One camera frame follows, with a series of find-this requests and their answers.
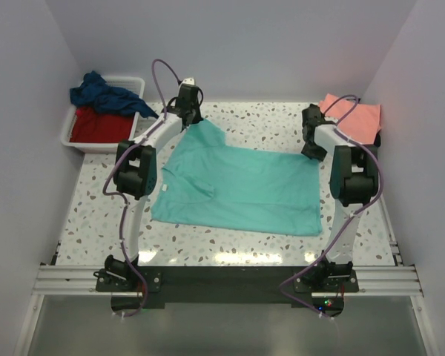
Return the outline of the teal t-shirt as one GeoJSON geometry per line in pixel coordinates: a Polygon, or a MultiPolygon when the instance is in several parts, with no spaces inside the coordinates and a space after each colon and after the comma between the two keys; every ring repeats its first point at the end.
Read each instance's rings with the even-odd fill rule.
{"type": "Polygon", "coordinates": [[[317,162],[301,154],[227,145],[205,120],[182,136],[162,168],[154,220],[316,236],[322,231],[317,162]]]}

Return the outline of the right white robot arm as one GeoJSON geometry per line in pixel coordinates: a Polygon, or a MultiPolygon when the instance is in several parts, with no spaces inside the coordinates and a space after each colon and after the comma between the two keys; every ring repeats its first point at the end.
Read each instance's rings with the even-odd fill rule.
{"type": "Polygon", "coordinates": [[[333,291],[352,275],[353,248],[360,217],[379,192],[377,150],[342,136],[319,106],[302,110],[302,154],[322,162],[332,158],[329,190],[334,218],[328,245],[320,259],[300,279],[307,285],[333,291]]]}

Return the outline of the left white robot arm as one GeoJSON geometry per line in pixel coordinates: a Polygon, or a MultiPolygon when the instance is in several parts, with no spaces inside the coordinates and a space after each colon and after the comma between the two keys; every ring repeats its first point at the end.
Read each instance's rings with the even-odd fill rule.
{"type": "Polygon", "coordinates": [[[139,282],[138,231],[143,208],[157,183],[157,154],[188,126],[203,121],[202,99],[202,90],[194,78],[182,80],[177,96],[164,105],[155,123],[137,138],[118,144],[115,166],[105,181],[103,194],[118,195],[124,200],[119,222],[119,244],[124,260],[119,262],[108,257],[105,270],[123,291],[134,289],[139,282]]]}

